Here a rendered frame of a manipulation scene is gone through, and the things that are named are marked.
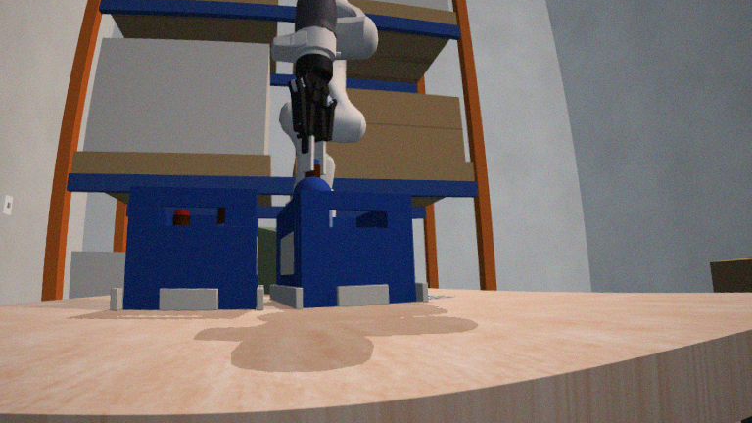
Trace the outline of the red bottle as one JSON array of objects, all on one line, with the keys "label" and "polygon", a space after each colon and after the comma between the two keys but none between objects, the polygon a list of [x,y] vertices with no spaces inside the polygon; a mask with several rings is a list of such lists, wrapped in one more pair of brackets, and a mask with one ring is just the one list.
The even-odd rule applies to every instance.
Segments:
[{"label": "red bottle", "polygon": [[190,211],[175,210],[172,225],[190,225]]}]

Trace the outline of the blue bottle crate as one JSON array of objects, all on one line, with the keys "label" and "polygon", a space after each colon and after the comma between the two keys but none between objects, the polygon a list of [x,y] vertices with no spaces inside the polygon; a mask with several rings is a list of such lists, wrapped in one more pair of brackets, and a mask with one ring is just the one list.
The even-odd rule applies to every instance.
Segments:
[{"label": "blue bottle crate", "polygon": [[[172,225],[163,207],[225,208]],[[160,289],[218,289],[218,309],[256,309],[257,189],[130,186],[123,310],[159,310]]]},{"label": "blue bottle crate", "polygon": [[[337,286],[416,302],[411,209],[410,194],[300,190],[276,216],[276,285],[303,288],[303,308],[337,306]],[[329,210],[370,212],[330,227]]]}]

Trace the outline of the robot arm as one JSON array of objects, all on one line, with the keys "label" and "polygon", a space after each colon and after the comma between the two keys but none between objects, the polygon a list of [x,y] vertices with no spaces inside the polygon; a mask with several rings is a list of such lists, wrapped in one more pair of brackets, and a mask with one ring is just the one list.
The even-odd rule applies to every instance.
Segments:
[{"label": "robot arm", "polygon": [[[348,18],[362,16],[364,18]],[[364,116],[351,104],[346,93],[346,60],[369,59],[376,52],[377,44],[375,23],[344,0],[298,0],[295,33],[273,38],[274,61],[295,63],[304,54],[321,54],[332,60],[333,77],[328,86],[331,98],[337,99],[337,106],[332,140],[328,142],[356,143],[365,133]],[[291,100],[281,108],[279,122],[296,148],[295,188],[305,178],[305,173],[300,172],[301,139],[293,130]]]}]

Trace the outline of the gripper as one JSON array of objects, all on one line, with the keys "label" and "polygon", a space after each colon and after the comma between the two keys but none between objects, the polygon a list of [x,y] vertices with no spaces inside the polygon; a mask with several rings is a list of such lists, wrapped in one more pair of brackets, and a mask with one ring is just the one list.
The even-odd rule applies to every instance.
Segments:
[{"label": "gripper", "polygon": [[296,60],[297,79],[288,81],[293,129],[301,139],[300,172],[314,171],[314,159],[318,159],[320,175],[326,174],[326,142],[332,140],[337,106],[337,100],[329,96],[328,83],[332,77],[330,58],[321,54],[304,54]]}]

